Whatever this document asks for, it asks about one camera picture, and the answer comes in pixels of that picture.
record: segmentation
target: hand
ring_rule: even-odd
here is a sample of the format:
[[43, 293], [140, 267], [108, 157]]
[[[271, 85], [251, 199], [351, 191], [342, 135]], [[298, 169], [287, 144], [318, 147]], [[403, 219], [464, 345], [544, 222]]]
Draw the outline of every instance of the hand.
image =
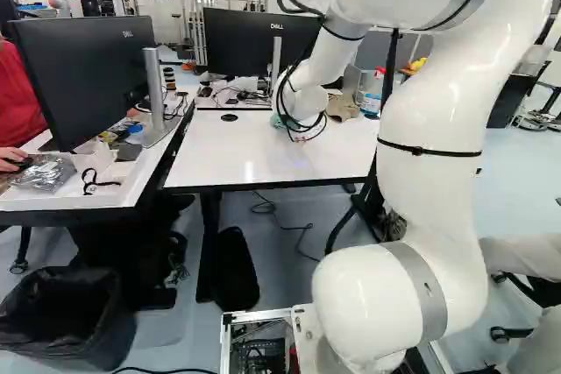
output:
[[24, 158], [27, 158], [27, 153], [23, 152], [21, 149], [11, 147], [0, 148], [0, 171], [14, 172], [19, 169], [17, 166], [4, 161], [4, 159], [12, 159], [21, 162]]

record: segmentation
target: person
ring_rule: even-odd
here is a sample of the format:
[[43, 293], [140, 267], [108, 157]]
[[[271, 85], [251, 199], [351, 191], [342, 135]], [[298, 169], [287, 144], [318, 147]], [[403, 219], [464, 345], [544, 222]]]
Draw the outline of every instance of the person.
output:
[[17, 171], [6, 159], [24, 159], [27, 154], [18, 147], [45, 129], [18, 49], [0, 34], [0, 171]]

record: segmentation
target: red shirt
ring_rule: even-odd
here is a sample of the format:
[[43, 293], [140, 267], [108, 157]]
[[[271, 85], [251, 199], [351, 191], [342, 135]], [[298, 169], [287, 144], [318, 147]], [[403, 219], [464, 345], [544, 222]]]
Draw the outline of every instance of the red shirt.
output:
[[46, 129], [16, 47], [0, 39], [0, 146], [20, 146]]

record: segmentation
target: cloth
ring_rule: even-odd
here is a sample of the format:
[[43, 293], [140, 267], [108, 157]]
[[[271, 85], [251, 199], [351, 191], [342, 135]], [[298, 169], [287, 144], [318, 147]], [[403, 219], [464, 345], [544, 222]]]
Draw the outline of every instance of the cloth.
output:
[[359, 116], [359, 107], [354, 103], [352, 95], [342, 94], [333, 96], [325, 110], [327, 115], [339, 123]]
[[0, 39], [0, 146], [20, 146], [45, 129], [18, 50]]
[[488, 272], [511, 272], [561, 282], [561, 234], [508, 240], [481, 238], [479, 246]]

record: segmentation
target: chair wheel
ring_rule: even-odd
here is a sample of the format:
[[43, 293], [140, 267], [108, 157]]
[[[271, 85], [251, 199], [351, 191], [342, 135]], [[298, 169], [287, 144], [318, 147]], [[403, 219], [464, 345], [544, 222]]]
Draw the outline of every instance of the chair wheel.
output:
[[491, 336], [491, 340], [495, 343], [504, 344], [510, 342], [510, 336], [508, 336], [505, 328], [495, 326], [489, 330], [489, 335]]
[[14, 262], [11, 267], [10, 267], [10, 273], [12, 275], [21, 275], [22, 273], [27, 272], [27, 270], [29, 269], [29, 263], [27, 262], [27, 260], [24, 260], [23, 262]]
[[495, 284], [502, 284], [508, 278], [504, 273], [497, 273], [495, 275], [491, 275], [491, 279]]

